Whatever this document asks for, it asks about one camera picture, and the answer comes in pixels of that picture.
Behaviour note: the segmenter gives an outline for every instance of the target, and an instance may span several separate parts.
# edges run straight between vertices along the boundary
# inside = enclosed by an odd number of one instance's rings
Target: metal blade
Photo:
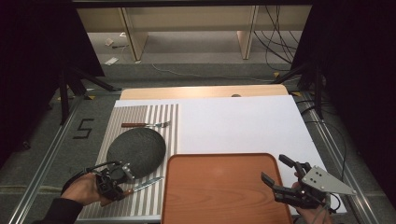
[[[139,191],[141,189],[145,189],[146,187],[148,187],[148,186],[150,186],[152,184],[155,184],[155,183],[157,183],[158,181],[160,181],[162,179],[163,179],[163,176],[152,178],[152,179],[150,179],[149,181],[147,181],[147,182],[145,182],[143,184],[135,186],[134,187],[134,192]]]

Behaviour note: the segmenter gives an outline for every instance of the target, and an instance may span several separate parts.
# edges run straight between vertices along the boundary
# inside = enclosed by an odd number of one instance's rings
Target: brown knife handle
[[[147,123],[122,123],[121,128],[146,127]]]

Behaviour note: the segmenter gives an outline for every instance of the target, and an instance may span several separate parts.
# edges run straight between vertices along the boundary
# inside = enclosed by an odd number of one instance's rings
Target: dark round plate
[[[135,179],[151,174],[163,162],[166,144],[163,137],[148,128],[133,128],[120,134],[108,148],[107,161],[130,163]]]

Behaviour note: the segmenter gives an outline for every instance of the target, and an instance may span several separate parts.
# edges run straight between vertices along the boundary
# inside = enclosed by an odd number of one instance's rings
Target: wooden tray
[[[175,155],[168,162],[162,224],[285,224],[289,207],[274,201],[261,180],[281,185],[266,153]]]

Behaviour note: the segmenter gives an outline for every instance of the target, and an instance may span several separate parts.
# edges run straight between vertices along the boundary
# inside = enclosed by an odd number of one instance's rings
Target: striped cloth
[[[157,176],[165,176],[168,159],[177,154],[177,114],[178,105],[140,105],[114,107],[107,125],[105,137],[96,164],[106,161],[107,150],[120,134],[130,130],[121,128],[123,122],[156,123],[171,120],[166,128],[153,128],[165,140],[166,154],[163,163],[152,174],[137,179],[131,184],[122,184],[124,190],[132,189],[135,185],[144,183]],[[159,216],[163,205],[164,180],[142,189],[132,196],[119,202],[101,207],[99,203],[85,206],[78,220],[106,218],[115,220],[116,217]]]

